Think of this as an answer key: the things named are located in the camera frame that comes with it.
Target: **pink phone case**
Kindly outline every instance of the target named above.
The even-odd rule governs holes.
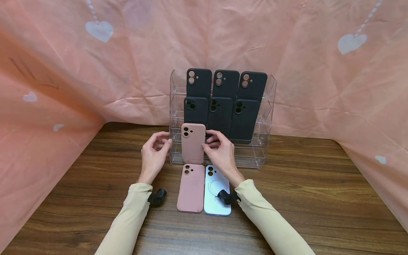
[[[203,165],[185,164],[183,166],[177,210],[190,213],[200,213],[203,210],[204,179]]]
[[[202,164],[204,151],[201,144],[205,143],[205,125],[184,123],[181,126],[181,156],[188,164]]]

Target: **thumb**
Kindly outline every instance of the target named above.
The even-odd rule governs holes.
[[[160,152],[163,153],[163,154],[165,154],[165,155],[167,155],[167,153],[169,152],[169,150],[170,150],[170,148],[171,148],[172,143],[173,143],[173,140],[172,140],[172,139],[168,139],[168,140],[164,143],[163,148],[160,150]]]
[[[201,144],[201,146],[203,147],[203,150],[205,153],[207,153],[207,155],[211,153],[212,149],[208,146],[208,144]]]

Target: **white heart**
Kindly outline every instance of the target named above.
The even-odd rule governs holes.
[[[37,95],[30,91],[27,95],[23,96],[23,100],[26,102],[37,102]]]
[[[88,21],[85,24],[85,29],[91,36],[103,42],[109,41],[113,34],[112,25],[106,21],[101,21],[99,24],[96,24],[93,21]]]
[[[60,128],[62,128],[64,124],[55,124],[54,127],[52,128],[55,132],[57,132]]]
[[[366,35],[358,35],[355,37],[352,34],[347,34],[340,38],[337,47],[340,53],[344,55],[362,46],[366,40]]]
[[[375,156],[375,159],[378,160],[381,164],[385,165],[387,163],[387,159],[383,156]]]

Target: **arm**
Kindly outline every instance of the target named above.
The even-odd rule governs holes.
[[[259,229],[275,254],[314,254],[298,232],[262,197],[253,180],[241,182],[235,191],[241,198],[239,206]]]
[[[245,180],[234,161],[234,145],[219,131],[207,130],[212,134],[203,144],[203,149],[212,164],[235,187],[241,198],[239,206],[262,233],[273,252],[277,255],[314,254],[296,230],[262,197],[252,180]]]
[[[163,138],[168,132],[154,133],[142,147],[142,171],[137,183],[129,187],[123,207],[99,245],[95,255],[130,255],[135,248],[137,235],[149,210],[147,202],[152,191],[151,183],[162,169],[171,148],[172,140]]]
[[[99,245],[95,255],[132,254],[137,235],[149,210],[147,202],[152,186],[145,183],[132,184],[123,207],[111,228]]]

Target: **hand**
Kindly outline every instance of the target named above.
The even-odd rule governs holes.
[[[168,132],[158,132],[152,134],[142,147],[142,171],[137,182],[152,184],[157,174],[162,169],[166,161],[167,153],[173,143],[168,137]]]
[[[207,139],[208,144],[202,145],[205,153],[207,153],[211,163],[236,188],[245,178],[235,165],[234,145],[219,131],[207,130],[207,134],[212,134],[213,136]]]

